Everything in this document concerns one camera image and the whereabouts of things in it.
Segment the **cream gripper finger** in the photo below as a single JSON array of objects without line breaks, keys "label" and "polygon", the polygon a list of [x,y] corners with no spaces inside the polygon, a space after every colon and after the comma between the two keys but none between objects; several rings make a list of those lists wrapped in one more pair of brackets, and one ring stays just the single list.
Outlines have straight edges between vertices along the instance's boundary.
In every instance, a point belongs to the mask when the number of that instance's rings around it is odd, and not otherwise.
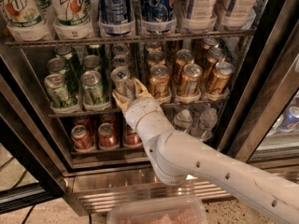
[{"label": "cream gripper finger", "polygon": [[112,96],[121,112],[125,114],[132,101],[128,97],[121,95],[117,91],[113,91]]},{"label": "cream gripper finger", "polygon": [[136,98],[143,98],[143,97],[151,97],[148,89],[145,85],[137,78],[133,78],[133,83],[135,85],[135,97]]}]

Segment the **white rounded gripper body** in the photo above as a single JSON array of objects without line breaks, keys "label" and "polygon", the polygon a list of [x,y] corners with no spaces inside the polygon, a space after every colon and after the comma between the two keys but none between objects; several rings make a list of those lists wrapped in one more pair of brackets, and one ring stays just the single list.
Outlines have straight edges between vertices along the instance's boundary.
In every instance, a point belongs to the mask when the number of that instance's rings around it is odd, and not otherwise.
[{"label": "white rounded gripper body", "polygon": [[141,97],[128,105],[124,117],[127,124],[136,129],[138,122],[152,112],[162,112],[158,101],[152,97]]}]

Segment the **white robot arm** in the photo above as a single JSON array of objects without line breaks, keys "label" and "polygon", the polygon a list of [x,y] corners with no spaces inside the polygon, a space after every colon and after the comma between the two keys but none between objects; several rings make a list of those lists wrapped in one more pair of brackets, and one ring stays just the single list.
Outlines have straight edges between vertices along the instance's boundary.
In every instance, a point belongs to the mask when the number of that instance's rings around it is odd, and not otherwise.
[{"label": "white robot arm", "polygon": [[278,224],[299,224],[299,185],[232,159],[178,131],[138,79],[134,94],[112,95],[127,124],[140,137],[158,178],[169,186],[188,175],[203,178]]}]

